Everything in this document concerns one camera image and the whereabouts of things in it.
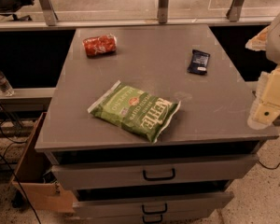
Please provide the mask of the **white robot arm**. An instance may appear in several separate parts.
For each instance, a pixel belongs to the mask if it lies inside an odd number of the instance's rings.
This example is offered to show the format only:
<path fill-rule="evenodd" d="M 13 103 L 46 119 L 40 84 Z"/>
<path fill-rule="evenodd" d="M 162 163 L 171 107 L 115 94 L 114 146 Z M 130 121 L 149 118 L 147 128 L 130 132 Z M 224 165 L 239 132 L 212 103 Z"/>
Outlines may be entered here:
<path fill-rule="evenodd" d="M 262 72 L 256 87 L 256 99 L 249 111 L 247 124 L 255 130 L 270 126 L 280 115 L 280 13 L 270 25 L 249 39 L 245 47 L 264 51 L 277 66 L 271 73 Z"/>

